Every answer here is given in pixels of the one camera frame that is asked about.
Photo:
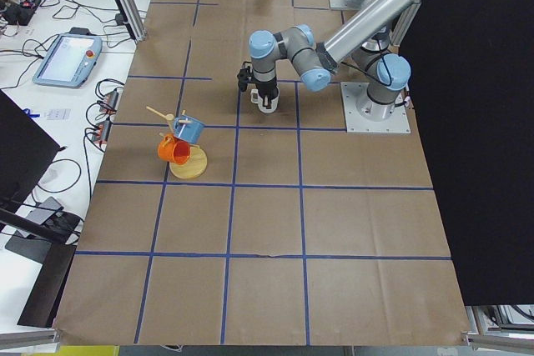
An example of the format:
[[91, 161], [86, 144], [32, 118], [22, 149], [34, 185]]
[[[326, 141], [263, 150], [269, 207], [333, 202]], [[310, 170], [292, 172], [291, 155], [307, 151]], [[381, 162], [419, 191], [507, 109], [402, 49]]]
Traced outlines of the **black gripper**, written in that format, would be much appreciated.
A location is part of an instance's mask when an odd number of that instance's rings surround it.
[[280, 95], [277, 80], [271, 79], [268, 82], [254, 81], [256, 93], [252, 95], [253, 102], [264, 102], [265, 107], [270, 106], [270, 102], [277, 99]]

